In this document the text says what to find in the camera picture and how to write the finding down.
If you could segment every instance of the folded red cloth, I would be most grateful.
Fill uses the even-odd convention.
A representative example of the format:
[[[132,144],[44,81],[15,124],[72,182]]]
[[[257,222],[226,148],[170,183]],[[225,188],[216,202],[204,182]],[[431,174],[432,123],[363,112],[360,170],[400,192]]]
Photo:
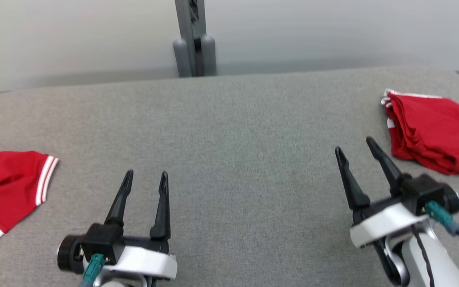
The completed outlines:
[[[0,152],[0,237],[45,202],[58,158],[37,152]]]
[[[459,104],[449,98],[386,90],[382,104],[392,154],[443,174],[459,174]]]

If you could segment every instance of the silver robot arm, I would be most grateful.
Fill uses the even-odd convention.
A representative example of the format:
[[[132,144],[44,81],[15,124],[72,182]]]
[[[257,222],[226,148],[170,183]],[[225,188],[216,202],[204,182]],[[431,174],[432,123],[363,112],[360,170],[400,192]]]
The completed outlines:
[[[430,201],[450,214],[457,213],[457,193],[428,175],[413,178],[401,173],[373,138],[368,137],[366,142],[390,184],[390,197],[371,203],[353,177],[343,151],[335,149],[352,210],[352,243],[357,248],[375,247],[388,279],[396,286],[430,287],[426,259],[437,287],[459,286],[459,269],[437,239],[432,220],[425,213],[425,205]]]
[[[154,287],[157,280],[177,276],[177,261],[169,251],[169,182],[162,173],[155,225],[149,237],[124,236],[124,210],[130,194],[133,171],[127,171],[104,224],[94,223],[86,234],[67,236],[58,249],[58,267],[82,274],[94,254],[102,254],[105,265],[93,282],[94,287],[127,287],[115,279],[129,279],[141,287]]]

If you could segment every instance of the gray fabric surface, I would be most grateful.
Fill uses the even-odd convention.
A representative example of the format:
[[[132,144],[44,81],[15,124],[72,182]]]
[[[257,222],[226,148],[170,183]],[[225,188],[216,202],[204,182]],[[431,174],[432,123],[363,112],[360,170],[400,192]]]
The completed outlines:
[[[365,142],[390,150],[385,88],[459,102],[459,76],[431,69],[356,69],[0,94],[0,150],[60,158],[47,201],[0,239],[0,286],[76,286],[56,249],[104,220],[135,170],[125,231],[146,235],[162,170],[171,186],[178,276],[159,286],[383,287],[373,248],[355,249],[334,147],[372,200],[388,185]],[[442,176],[395,160],[413,175]],[[459,266],[459,241],[436,230]]]

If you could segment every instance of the gray cylinder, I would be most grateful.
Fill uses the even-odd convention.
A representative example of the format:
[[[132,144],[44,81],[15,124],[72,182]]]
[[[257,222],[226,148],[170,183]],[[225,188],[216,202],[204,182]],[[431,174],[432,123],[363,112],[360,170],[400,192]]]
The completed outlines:
[[[178,76],[180,78],[192,77],[187,42],[184,39],[175,40],[175,42],[173,42],[173,50],[175,51],[175,58],[177,59]]]
[[[217,65],[215,64],[215,40],[203,35],[201,37],[201,53],[203,57],[203,68],[205,76],[217,76]]]

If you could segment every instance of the gray metal post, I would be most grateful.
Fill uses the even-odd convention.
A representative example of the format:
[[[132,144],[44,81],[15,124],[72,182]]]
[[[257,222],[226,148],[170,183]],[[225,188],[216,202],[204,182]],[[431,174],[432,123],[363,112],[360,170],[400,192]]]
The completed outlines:
[[[191,64],[189,61],[189,49],[184,39],[173,42],[175,58],[177,59],[178,76],[180,78],[192,77]]]
[[[191,75],[197,76],[196,68],[196,50],[194,48],[194,38],[192,34],[191,9],[190,0],[175,0],[177,6],[178,26],[180,28],[180,36],[187,44],[189,54],[189,63],[191,67]]]
[[[215,40],[203,35],[201,38],[201,53],[203,58],[204,76],[217,76],[217,66],[215,64]]]

